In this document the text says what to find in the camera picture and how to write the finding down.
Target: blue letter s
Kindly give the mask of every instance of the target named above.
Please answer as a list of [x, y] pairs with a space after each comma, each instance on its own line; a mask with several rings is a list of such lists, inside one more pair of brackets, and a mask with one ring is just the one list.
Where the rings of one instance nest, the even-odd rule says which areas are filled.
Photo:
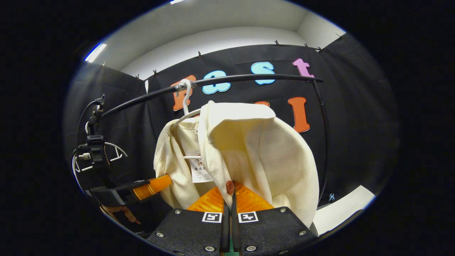
[[[251, 65], [251, 72], [253, 74], [275, 74], [273, 72], [273, 65], [270, 62], [256, 62]], [[255, 80], [258, 85], [271, 84], [275, 82], [274, 79], [268, 80]]]

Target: blue letter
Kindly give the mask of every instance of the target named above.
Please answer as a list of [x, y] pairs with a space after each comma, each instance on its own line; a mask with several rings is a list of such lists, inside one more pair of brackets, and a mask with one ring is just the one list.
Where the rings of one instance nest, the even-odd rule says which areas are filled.
[[[275, 74], [273, 70], [273, 65], [270, 62], [256, 62], [251, 65], [251, 72], [253, 74]], [[274, 79], [268, 80], [254, 80], [258, 85], [271, 84], [275, 82]]]
[[[207, 75], [204, 76], [204, 79], [209, 79], [209, 78], [215, 78], [215, 77], [225, 77], [226, 73], [222, 70], [215, 70]], [[224, 82], [224, 83], [217, 83], [217, 84], [210, 84], [210, 85], [205, 85], [202, 87], [202, 91], [205, 94], [214, 94], [216, 92], [225, 92], [229, 90], [231, 87], [231, 83]]]

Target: white hanger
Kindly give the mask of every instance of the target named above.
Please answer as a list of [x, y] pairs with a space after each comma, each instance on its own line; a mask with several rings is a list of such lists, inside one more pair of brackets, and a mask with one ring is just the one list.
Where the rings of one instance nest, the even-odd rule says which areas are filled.
[[[181, 123], [183, 120], [190, 118], [194, 115], [197, 115], [201, 112], [201, 109], [197, 109], [194, 111], [191, 111], [188, 113], [188, 104], [187, 101], [190, 98], [190, 91], [191, 91], [191, 82], [188, 79], [182, 79], [179, 83], [180, 86], [186, 86], [187, 87], [187, 94], [185, 95], [185, 98], [183, 99], [183, 113], [185, 114], [183, 117], [181, 117], [177, 122], [175, 122], [172, 126], [177, 126], [179, 123]], [[184, 156], [183, 159], [201, 159], [201, 156]]]

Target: white wire hanger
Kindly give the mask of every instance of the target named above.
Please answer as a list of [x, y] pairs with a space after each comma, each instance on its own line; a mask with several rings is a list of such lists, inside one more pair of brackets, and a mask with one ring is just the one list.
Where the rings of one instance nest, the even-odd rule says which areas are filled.
[[[177, 120], [177, 122], [175, 122], [172, 126], [177, 126], [183, 120], [201, 113], [201, 109], [196, 109], [194, 111], [188, 112], [187, 101], [190, 98], [190, 90], [191, 90], [191, 82], [190, 82], [190, 80], [182, 79], [180, 81], [180, 83], [179, 83], [179, 86], [182, 86], [182, 87], [186, 86], [187, 87], [187, 94], [185, 95], [185, 98], [183, 99], [183, 113], [185, 115], [183, 117], [181, 117], [179, 120]], [[183, 156], [183, 159], [201, 159], [201, 156]]]
[[[125, 156], [128, 157], [128, 155], [125, 153], [125, 151], [123, 151], [123, 149], [121, 149], [119, 146], [114, 145], [114, 144], [109, 143], [109, 142], [104, 142], [104, 144], [112, 146], [112, 147], [115, 147], [115, 153], [117, 154], [117, 157], [109, 160], [109, 162], [112, 162], [112, 161], [115, 161], [115, 160], [118, 160], [118, 159], [122, 158], [123, 154], [125, 154]], [[83, 158], [90, 159], [90, 154], [89, 153], [85, 153], [85, 154], [83, 154], [81, 156]], [[93, 168], [93, 166], [89, 166], [87, 168], [80, 169], [79, 165], [77, 164], [76, 154], [73, 155], [72, 167], [73, 167], [73, 170], [78, 172], [78, 173], [83, 172], [83, 171], [87, 171], [87, 170]]]

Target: ceiling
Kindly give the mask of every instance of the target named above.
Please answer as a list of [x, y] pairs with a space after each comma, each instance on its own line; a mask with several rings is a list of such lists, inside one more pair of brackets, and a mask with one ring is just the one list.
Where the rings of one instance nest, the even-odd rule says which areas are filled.
[[97, 60], [106, 60], [107, 67], [121, 70], [133, 60], [173, 40], [228, 27], [258, 26], [296, 32], [307, 12], [284, 0], [185, 0], [174, 5], [166, 3], [106, 37], [103, 43], [107, 47]]

